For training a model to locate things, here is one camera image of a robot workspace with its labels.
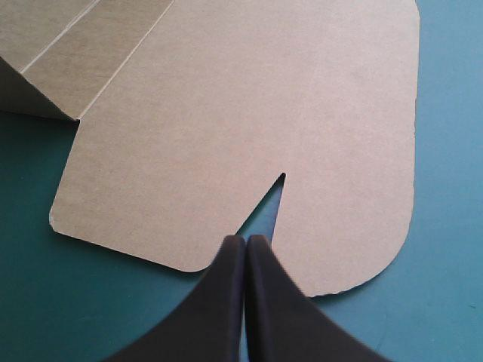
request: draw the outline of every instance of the cardboard flap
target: cardboard flap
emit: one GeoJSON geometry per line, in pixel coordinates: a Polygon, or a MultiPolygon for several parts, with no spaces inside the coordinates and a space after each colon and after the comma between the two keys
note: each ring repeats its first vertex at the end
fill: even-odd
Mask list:
{"type": "Polygon", "coordinates": [[[71,119],[1,57],[0,75],[1,110],[44,118],[71,119]]]}
{"type": "MultiPolygon", "coordinates": [[[[5,34],[0,39],[0,55],[5,52],[11,68],[17,70],[16,75],[6,76],[18,78],[21,73],[25,84],[44,94],[67,118],[80,119],[171,0],[70,0],[70,6],[69,2],[52,4],[51,12],[38,5],[48,5],[50,0],[14,3],[4,16],[19,20],[11,21],[13,28],[0,29],[5,34]],[[64,7],[67,10],[58,14],[64,7]],[[25,14],[31,8],[37,11],[25,14]],[[44,17],[57,21],[46,22],[44,17]],[[29,21],[42,36],[32,34],[29,21]]],[[[4,100],[1,109],[46,116],[31,106],[31,90],[21,87],[14,93],[21,106],[9,106],[10,100],[4,100]]]]}

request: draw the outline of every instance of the teal surface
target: teal surface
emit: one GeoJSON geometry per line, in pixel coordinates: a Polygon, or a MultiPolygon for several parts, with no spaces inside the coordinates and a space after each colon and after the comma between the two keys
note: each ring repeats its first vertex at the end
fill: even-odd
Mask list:
{"type": "MultiPolygon", "coordinates": [[[[483,2],[418,5],[408,239],[380,276],[315,301],[394,360],[475,362],[483,360],[483,2]]],[[[51,231],[48,211],[75,131],[0,114],[0,360],[99,360],[156,324],[200,276],[51,231]]],[[[243,235],[271,234],[280,194],[277,185],[243,235]]]]}

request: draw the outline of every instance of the blue-green background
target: blue-green background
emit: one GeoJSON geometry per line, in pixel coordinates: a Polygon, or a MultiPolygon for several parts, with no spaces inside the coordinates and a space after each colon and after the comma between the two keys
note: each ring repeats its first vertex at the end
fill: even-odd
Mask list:
{"type": "MultiPolygon", "coordinates": [[[[418,5],[408,239],[379,277],[315,302],[394,360],[475,362],[483,360],[483,2],[418,5]]],[[[200,276],[51,231],[48,211],[75,131],[0,114],[0,360],[99,360],[156,324],[200,276]]],[[[243,235],[271,235],[280,194],[278,185],[243,235]]]]}

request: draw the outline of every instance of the cardboard edge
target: cardboard edge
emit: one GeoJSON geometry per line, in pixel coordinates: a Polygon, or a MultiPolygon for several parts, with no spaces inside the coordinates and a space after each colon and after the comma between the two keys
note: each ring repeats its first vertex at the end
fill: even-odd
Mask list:
{"type": "Polygon", "coordinates": [[[75,121],[0,56],[0,109],[6,112],[75,121]]]}

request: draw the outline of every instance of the cardboard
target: cardboard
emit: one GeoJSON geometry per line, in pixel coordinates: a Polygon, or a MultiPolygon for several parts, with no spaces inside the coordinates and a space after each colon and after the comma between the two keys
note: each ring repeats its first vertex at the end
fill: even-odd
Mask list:
{"type": "Polygon", "coordinates": [[[176,0],[86,111],[52,227],[196,271],[286,173],[291,277],[367,281],[411,219],[418,37],[414,0],[176,0]]]}
{"type": "Polygon", "coordinates": [[[170,3],[2,1],[0,109],[80,119],[170,3]]]}

